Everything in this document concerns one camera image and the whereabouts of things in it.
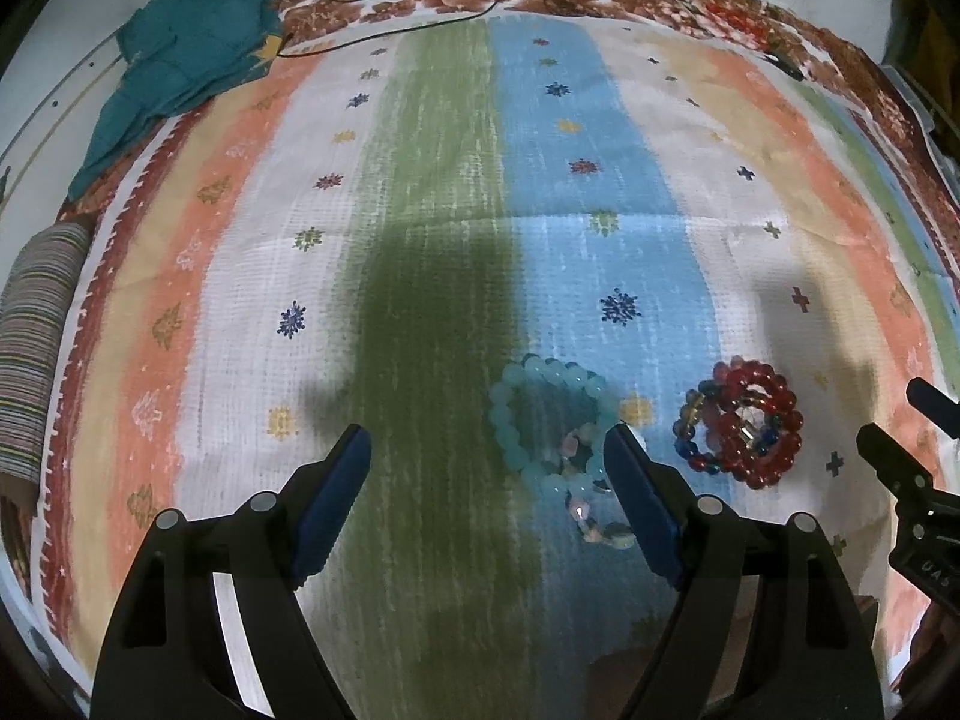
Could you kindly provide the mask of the grey striped bolster pillow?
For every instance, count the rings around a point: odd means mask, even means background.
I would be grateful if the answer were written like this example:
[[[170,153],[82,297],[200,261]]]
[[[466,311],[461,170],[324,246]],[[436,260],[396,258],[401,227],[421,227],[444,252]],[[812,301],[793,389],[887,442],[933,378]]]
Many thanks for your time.
[[[91,239],[88,223],[55,223],[11,267],[2,293],[3,479],[39,483],[60,343]]]

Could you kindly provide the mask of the black charger plug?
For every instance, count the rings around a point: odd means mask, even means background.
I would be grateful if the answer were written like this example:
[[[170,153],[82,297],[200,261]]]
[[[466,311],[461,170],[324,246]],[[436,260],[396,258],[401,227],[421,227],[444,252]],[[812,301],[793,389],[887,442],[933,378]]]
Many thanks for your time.
[[[765,59],[768,64],[776,67],[779,71],[782,71],[782,73],[786,73],[786,75],[791,76],[793,80],[804,82],[804,73],[802,73],[802,70],[800,70],[796,64],[793,64],[788,57],[782,57],[782,55],[776,54],[776,52],[765,52],[765,54],[763,54],[763,59]]]

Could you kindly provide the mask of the striped colourful bedspread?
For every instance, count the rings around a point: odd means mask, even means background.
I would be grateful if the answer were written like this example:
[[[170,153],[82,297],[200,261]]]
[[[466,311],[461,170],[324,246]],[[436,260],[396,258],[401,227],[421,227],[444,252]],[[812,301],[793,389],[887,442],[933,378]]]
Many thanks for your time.
[[[158,512],[235,511],[348,424],[373,468],[298,600],[364,718],[581,718],[590,670],[674,597],[607,494],[599,419],[674,461],[718,362],[804,416],[750,517],[811,511],[880,603],[885,678],[926,600],[889,569],[878,422],[939,483],[958,450],[905,400],[958,383],[958,206],[877,127],[742,50],[647,23],[505,15],[286,59],[167,128],[104,215],[50,438],[47,624],[91,673]]]

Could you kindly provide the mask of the teal cloth garment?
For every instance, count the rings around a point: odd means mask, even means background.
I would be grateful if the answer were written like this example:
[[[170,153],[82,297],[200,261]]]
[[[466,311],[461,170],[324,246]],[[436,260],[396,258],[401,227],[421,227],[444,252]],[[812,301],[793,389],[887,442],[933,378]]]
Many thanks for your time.
[[[67,199],[78,200],[159,121],[262,78],[280,44],[272,0],[149,0],[117,31],[124,75]]]

